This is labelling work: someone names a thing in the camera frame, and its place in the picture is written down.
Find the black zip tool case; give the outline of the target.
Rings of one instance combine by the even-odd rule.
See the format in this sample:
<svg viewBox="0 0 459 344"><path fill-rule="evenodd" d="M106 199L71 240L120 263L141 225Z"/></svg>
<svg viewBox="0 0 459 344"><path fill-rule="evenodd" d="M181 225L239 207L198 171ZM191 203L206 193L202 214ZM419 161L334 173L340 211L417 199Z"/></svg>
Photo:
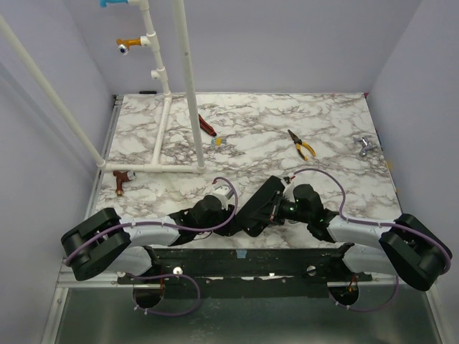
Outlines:
<svg viewBox="0 0 459 344"><path fill-rule="evenodd" d="M280 178L269 177L237 212L235 221L239 228L250 237L259 236L270 224L274 195L284 190L285 186Z"/></svg>

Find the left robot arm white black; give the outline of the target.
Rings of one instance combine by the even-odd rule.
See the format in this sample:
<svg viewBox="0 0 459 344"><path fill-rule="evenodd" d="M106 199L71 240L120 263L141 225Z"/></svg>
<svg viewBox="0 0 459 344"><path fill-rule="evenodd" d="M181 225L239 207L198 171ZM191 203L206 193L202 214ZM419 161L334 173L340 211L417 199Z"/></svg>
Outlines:
<svg viewBox="0 0 459 344"><path fill-rule="evenodd" d="M192 242L198 234L231 227L239 199L207 195L190 209L162 219L123 220L114 208L105 208L65 233L61 244L77 281L89 280L136 247L175 247Z"/></svg>

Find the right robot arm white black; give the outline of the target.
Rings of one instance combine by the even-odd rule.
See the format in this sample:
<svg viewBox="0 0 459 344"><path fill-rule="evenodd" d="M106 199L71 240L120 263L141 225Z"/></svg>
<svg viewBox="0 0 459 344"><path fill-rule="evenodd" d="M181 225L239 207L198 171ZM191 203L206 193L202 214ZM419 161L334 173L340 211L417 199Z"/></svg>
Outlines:
<svg viewBox="0 0 459 344"><path fill-rule="evenodd" d="M397 275L410 287L427 291L450 269L453 258L415 216L402 214L393 221L352 219L341 210L325 208L308 184L276 191L270 220L301 222L320 241L349 244L344 255L329 265L331 275L340 281L355 272L376 272Z"/></svg>

